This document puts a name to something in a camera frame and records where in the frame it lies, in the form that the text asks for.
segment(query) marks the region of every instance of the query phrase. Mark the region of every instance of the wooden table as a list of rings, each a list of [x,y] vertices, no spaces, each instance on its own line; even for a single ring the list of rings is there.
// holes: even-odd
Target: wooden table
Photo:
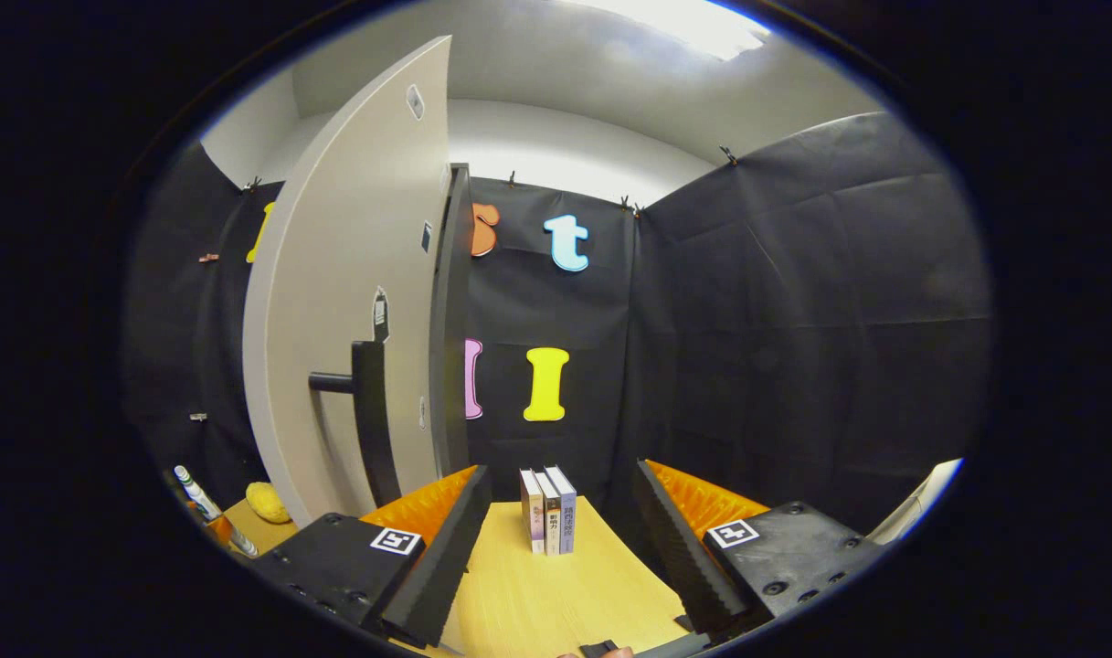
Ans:
[[[277,545],[279,535],[295,532],[294,525],[231,516],[239,506],[246,502],[227,514],[259,552]],[[254,517],[250,508],[246,512]],[[454,638],[451,645],[471,658],[556,658],[582,656],[580,645],[605,640],[641,652],[688,634],[674,620],[685,612],[677,595],[644,567],[584,496],[576,499],[572,554],[530,552],[522,514],[518,502],[489,506],[451,608],[457,624],[447,625],[444,641]],[[431,658],[454,657],[443,647],[419,650],[393,641]]]

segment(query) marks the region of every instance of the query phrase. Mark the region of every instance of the white door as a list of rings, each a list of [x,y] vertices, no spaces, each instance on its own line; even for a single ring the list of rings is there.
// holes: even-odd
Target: white door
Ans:
[[[375,508],[351,396],[309,389],[351,373],[351,342],[375,340],[385,291],[385,391],[401,492],[438,479],[430,438],[429,312],[450,182],[450,38],[407,54],[351,97],[305,150],[259,238],[244,316],[244,376],[256,445],[297,526]]]

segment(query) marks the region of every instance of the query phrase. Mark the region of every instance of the black curtain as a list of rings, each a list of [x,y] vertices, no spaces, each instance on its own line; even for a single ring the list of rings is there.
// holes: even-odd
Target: black curtain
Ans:
[[[719,167],[636,222],[607,507],[636,459],[870,532],[976,432],[990,282],[961,189],[888,113]]]
[[[473,463],[489,466],[495,500],[518,500],[519,468],[558,466],[600,506],[617,441],[629,321],[633,213],[617,203],[538,188],[471,179],[474,203],[494,205],[497,246],[470,268],[468,337],[484,345],[475,388],[484,416],[467,421]],[[588,229],[577,241],[588,267],[562,270],[544,221],[572,213]],[[560,378],[566,415],[527,421],[532,348],[568,352]]]
[[[222,507],[268,479],[244,397],[242,313],[246,255],[280,187],[239,191],[193,142],[147,196],[128,247],[126,417],[162,470],[186,466]],[[200,263],[208,253],[218,259]]]

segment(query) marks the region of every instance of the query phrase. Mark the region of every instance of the white ceiling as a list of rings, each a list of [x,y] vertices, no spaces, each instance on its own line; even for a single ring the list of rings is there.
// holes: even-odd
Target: white ceiling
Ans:
[[[627,18],[559,0],[423,0],[360,24],[292,68],[300,116],[335,111],[389,64],[451,33],[451,99],[596,118],[713,163],[881,109],[778,33],[719,62]]]

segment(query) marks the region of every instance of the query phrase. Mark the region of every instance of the yellow sponge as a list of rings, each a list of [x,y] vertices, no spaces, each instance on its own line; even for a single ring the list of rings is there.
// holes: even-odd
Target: yellow sponge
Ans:
[[[270,482],[251,482],[247,485],[247,505],[266,521],[287,524],[291,521],[284,501],[275,492]]]

